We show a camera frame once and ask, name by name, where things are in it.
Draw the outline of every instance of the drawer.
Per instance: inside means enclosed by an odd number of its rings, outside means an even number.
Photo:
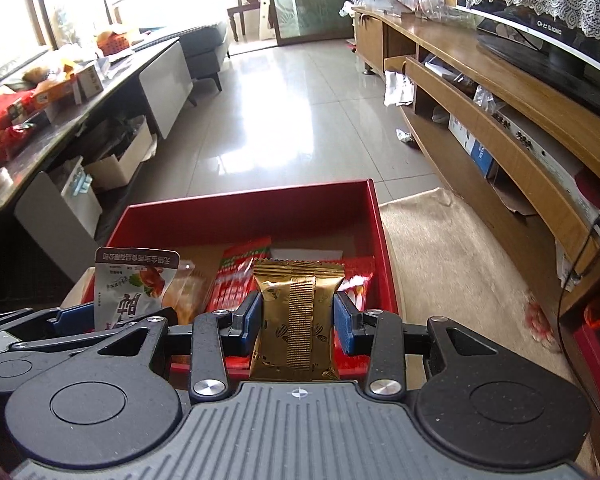
[[[382,22],[368,14],[356,13],[356,53],[376,73],[382,75],[384,47],[382,46]]]
[[[399,65],[395,58],[387,62],[395,67]],[[403,57],[402,62],[400,72],[409,76],[474,134],[521,189],[569,259],[574,261],[587,238],[589,226],[580,217],[567,192],[519,142],[508,136],[500,124],[469,97],[415,59]],[[593,261],[598,248],[596,240],[587,245],[578,264],[579,272]]]
[[[376,273],[367,305],[398,313],[389,255],[371,180],[264,189],[126,209],[109,239],[110,247],[174,249],[212,280],[222,251],[235,244],[271,237],[273,247],[339,249],[343,257],[373,256]],[[93,301],[93,283],[84,296]],[[336,354],[342,378],[366,371],[360,358]],[[187,372],[174,364],[173,372]],[[229,368],[234,379],[248,369]]]

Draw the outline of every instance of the sofa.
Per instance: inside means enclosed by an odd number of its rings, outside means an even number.
[[[222,91],[219,72],[225,56],[229,56],[229,35],[226,19],[197,26],[174,26],[140,29],[148,32],[146,40],[132,49],[138,51],[161,41],[180,38],[187,67],[192,79],[211,78]]]

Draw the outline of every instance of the electronic device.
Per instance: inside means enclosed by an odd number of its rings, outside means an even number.
[[[534,10],[545,8],[549,0],[513,0],[522,1],[517,5],[511,1],[446,3],[485,18],[478,26],[481,47],[600,116],[600,0],[550,0],[552,12],[563,19]],[[595,9],[595,16],[589,8]]]
[[[585,169],[584,164],[515,108],[506,105],[493,116],[511,137],[517,139],[551,173],[555,181],[569,194],[582,219],[591,227],[600,216],[600,209],[586,199],[576,184],[576,177]],[[596,233],[600,238],[600,226],[596,227]]]
[[[364,378],[230,384],[225,356],[248,356],[262,295],[193,325],[149,316],[0,352],[0,437],[16,480],[347,478],[555,479],[571,463],[589,405],[576,386],[442,316],[426,326],[359,312],[333,321]],[[190,352],[187,391],[165,379]],[[409,390],[405,354],[427,382]]]

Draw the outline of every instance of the white paper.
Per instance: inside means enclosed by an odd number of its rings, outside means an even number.
[[[402,106],[413,103],[414,85],[407,76],[386,70],[384,80],[386,83],[384,106]]]

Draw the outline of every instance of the tile floor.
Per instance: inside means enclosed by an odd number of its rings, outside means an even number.
[[[138,176],[132,202],[372,178],[378,202],[441,186],[401,143],[400,111],[363,75],[345,41],[270,48],[226,60],[218,93],[194,83],[171,133]]]

